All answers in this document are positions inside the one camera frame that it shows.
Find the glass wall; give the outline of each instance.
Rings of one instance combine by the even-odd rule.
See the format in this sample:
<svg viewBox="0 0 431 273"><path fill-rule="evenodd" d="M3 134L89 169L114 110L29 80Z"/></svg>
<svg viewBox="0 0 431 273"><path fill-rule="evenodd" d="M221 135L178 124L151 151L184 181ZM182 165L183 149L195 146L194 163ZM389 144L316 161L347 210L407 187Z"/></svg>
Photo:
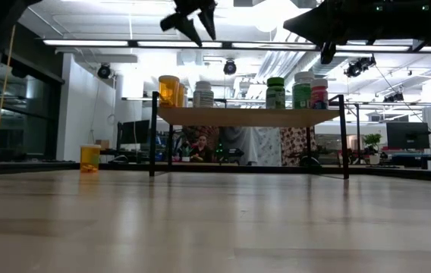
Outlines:
<svg viewBox="0 0 431 273"><path fill-rule="evenodd" d="M60 92L55 86L0 65L0 162L54 159Z"/></svg>

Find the green plant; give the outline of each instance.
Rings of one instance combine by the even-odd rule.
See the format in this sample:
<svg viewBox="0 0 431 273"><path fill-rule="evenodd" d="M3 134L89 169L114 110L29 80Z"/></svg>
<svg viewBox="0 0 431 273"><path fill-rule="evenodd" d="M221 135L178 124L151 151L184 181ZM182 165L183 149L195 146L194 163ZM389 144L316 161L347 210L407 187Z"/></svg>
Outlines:
<svg viewBox="0 0 431 273"><path fill-rule="evenodd" d="M381 134L380 133L370 133L365 135L363 140L364 144L375 148L376 150L379 148L378 144L381 143Z"/></svg>
<svg viewBox="0 0 431 273"><path fill-rule="evenodd" d="M181 148L182 151L182 157L189 157L190 153L192 152L193 149L191 149L189 146L185 147L185 148Z"/></svg>

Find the person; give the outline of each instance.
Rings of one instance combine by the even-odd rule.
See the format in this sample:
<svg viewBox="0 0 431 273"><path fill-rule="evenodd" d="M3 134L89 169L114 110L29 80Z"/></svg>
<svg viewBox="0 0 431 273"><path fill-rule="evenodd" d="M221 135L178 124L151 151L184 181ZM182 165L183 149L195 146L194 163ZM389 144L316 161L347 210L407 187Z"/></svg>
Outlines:
<svg viewBox="0 0 431 273"><path fill-rule="evenodd" d="M212 151L207 147L207 137L202 135L197 140L197 147L190 152L191 162L212 162Z"/></svg>

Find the white cap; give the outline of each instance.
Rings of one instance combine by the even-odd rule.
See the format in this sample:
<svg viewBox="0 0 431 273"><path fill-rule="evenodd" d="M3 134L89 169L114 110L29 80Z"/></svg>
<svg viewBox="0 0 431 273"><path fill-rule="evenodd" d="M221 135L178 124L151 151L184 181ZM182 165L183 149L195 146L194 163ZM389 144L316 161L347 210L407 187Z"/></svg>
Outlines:
<svg viewBox="0 0 431 273"><path fill-rule="evenodd" d="M96 144L83 144L80 146L81 148L99 148L101 149L100 145L96 145Z"/></svg>
<svg viewBox="0 0 431 273"><path fill-rule="evenodd" d="M297 81L299 79L313 79L313 78L315 78L315 75L311 71L298 72L294 75L294 81Z"/></svg>
<svg viewBox="0 0 431 273"><path fill-rule="evenodd" d="M172 76L172 75L162 75L158 78L158 81L161 81L161 80L176 80L178 82L180 81L180 79L178 79L178 77Z"/></svg>
<svg viewBox="0 0 431 273"><path fill-rule="evenodd" d="M315 79L310 84L311 88L314 88L317 86L324 86L325 88L327 88L327 87L329 87L329 82L326 79Z"/></svg>
<svg viewBox="0 0 431 273"><path fill-rule="evenodd" d="M211 89L210 82L208 81L198 81L195 83L195 89Z"/></svg>

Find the pink label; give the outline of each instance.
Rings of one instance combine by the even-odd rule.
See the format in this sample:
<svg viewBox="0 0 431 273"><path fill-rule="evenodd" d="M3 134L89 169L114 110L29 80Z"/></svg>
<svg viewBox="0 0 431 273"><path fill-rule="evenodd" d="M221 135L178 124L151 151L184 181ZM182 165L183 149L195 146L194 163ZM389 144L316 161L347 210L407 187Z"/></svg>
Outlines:
<svg viewBox="0 0 431 273"><path fill-rule="evenodd" d="M329 108L329 93L326 89L316 89L312 90L311 97L311 108L312 109L328 109Z"/></svg>

